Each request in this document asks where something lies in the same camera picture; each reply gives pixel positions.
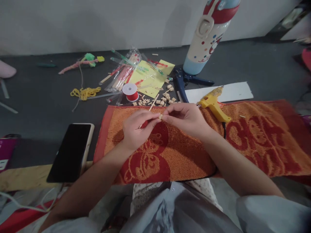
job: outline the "sleeve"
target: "sleeve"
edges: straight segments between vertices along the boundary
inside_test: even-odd
[[[42,233],[54,233],[54,232],[97,233],[100,232],[100,229],[99,226],[88,217],[81,217],[74,220],[65,220],[55,223],[54,225],[45,229]]]
[[[245,196],[236,214],[243,232],[307,232],[311,208],[278,196]]]

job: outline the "yellow paper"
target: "yellow paper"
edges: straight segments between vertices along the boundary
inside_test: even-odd
[[[167,75],[171,73],[174,68],[174,64],[160,60],[160,63],[166,64],[167,67],[158,66],[158,68],[164,73],[161,75],[158,71],[154,70],[146,61],[141,61],[139,66],[147,68],[149,71],[137,72],[135,71],[131,76],[130,83],[136,83],[138,91],[142,94],[155,98],[159,93],[156,87],[161,88],[164,81],[167,79]]]

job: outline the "water bottle lid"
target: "water bottle lid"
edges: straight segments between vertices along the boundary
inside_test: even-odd
[[[215,0],[209,0],[204,8],[203,14],[207,15]],[[212,14],[215,24],[223,24],[230,21],[236,14],[240,0],[222,0],[216,4]]]

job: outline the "black phone screen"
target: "black phone screen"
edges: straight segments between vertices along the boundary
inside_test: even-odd
[[[69,125],[46,180],[48,183],[72,183],[79,178],[90,129],[90,124]]]

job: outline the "hand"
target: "hand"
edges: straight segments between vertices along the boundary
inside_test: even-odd
[[[130,115],[130,117],[123,122],[124,139],[122,144],[126,149],[134,152],[144,144],[155,125],[161,122],[159,116],[160,113],[152,113],[144,109],[138,110]],[[145,128],[139,128],[145,121],[151,119],[153,120],[149,122]]]
[[[201,141],[213,131],[195,104],[171,104],[163,112],[162,120]]]

